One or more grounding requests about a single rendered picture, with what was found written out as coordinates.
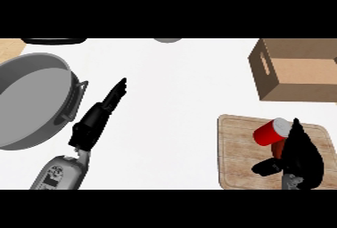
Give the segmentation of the wooden cutting board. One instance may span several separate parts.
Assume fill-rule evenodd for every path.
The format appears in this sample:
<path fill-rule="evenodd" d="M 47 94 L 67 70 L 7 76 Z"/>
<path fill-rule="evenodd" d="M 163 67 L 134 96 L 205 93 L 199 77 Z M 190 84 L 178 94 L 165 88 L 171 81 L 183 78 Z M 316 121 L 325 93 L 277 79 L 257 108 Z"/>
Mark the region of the wooden cutting board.
<path fill-rule="evenodd" d="M 249 118 L 223 114 L 217 119 L 217 161 L 218 183 L 224 189 L 279 190 L 282 174 L 261 177 L 251 167 L 270 158 L 270 146 L 259 146 L 252 139 L 254 130 L 268 122 L 264 118 Z M 337 152 L 327 131 L 319 125 L 301 124 L 310 141 L 323 159 L 323 177 L 317 190 L 337 190 Z"/>

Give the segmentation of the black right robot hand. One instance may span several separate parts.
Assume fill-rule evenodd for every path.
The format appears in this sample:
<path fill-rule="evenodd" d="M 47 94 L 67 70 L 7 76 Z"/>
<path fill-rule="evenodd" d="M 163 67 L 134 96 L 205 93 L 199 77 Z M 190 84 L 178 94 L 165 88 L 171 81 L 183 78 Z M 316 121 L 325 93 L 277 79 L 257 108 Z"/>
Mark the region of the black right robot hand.
<path fill-rule="evenodd" d="M 251 171 L 259 176 L 279 172 L 302 177 L 296 190 L 311 190 L 319 187 L 323 177 L 323 161 L 319 150 L 310 141 L 296 118 L 282 147 L 282 156 L 259 161 Z"/>

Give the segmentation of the red bell pepper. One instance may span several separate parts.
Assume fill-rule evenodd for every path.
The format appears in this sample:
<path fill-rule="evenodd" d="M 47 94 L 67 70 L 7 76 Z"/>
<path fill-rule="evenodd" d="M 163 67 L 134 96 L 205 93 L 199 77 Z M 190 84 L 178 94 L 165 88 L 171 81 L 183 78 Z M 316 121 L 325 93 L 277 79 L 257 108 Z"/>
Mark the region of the red bell pepper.
<path fill-rule="evenodd" d="M 282 156 L 289 130 L 289 122 L 283 118 L 274 118 L 252 133 L 255 143 L 259 146 L 270 146 L 270 153 L 276 159 Z"/>

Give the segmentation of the pale wooden surface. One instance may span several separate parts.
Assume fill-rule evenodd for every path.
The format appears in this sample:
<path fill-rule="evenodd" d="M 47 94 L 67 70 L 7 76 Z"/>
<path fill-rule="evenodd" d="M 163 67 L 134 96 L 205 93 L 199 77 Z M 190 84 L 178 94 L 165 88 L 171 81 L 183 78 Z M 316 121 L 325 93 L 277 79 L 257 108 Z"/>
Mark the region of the pale wooden surface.
<path fill-rule="evenodd" d="M 19 38 L 0 38 L 0 63 L 17 57 L 24 46 Z"/>

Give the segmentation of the black flat object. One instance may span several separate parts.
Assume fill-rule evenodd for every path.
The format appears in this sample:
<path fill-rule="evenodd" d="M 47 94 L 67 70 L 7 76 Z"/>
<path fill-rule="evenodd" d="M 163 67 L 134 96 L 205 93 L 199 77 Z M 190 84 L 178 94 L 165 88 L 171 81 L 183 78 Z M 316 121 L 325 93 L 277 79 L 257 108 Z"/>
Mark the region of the black flat object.
<path fill-rule="evenodd" d="M 20 38 L 20 40 L 30 45 L 75 45 L 87 38 Z"/>

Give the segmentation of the brown cardboard box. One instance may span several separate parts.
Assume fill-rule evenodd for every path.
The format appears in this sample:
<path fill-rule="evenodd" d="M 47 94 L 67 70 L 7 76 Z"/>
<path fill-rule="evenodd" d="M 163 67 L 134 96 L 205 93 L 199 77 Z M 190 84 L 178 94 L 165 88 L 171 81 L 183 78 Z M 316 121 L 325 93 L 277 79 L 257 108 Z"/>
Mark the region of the brown cardboard box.
<path fill-rule="evenodd" d="M 261 101 L 337 102 L 337 38 L 261 38 L 248 63 Z"/>

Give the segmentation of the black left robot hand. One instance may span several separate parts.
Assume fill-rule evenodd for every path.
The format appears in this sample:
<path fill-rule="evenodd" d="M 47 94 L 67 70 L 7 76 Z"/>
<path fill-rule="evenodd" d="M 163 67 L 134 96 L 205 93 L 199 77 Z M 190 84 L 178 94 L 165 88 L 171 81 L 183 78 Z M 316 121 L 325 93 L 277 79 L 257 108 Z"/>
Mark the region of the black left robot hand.
<path fill-rule="evenodd" d="M 115 84 L 101 102 L 95 102 L 79 122 L 72 126 L 72 135 L 67 145 L 82 151 L 89 151 L 104 128 L 109 116 L 126 93 L 126 79 Z"/>

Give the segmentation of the grey metal pot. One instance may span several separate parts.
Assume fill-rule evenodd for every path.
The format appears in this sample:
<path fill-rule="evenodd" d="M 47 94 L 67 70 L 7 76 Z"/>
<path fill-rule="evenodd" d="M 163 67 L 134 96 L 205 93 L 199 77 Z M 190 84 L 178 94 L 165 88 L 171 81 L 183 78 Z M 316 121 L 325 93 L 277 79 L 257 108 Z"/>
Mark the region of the grey metal pot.
<path fill-rule="evenodd" d="M 57 134 L 75 119 L 87 85 L 50 53 L 0 64 L 0 150 L 24 150 Z"/>

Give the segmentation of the grey round object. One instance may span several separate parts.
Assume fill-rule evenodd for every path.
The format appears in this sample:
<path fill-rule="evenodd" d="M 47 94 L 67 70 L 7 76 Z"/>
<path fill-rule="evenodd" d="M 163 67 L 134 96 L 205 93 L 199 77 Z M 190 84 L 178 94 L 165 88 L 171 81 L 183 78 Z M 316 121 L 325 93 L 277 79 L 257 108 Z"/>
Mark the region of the grey round object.
<path fill-rule="evenodd" d="M 177 42 L 181 38 L 153 38 L 155 41 L 163 44 L 171 44 Z"/>

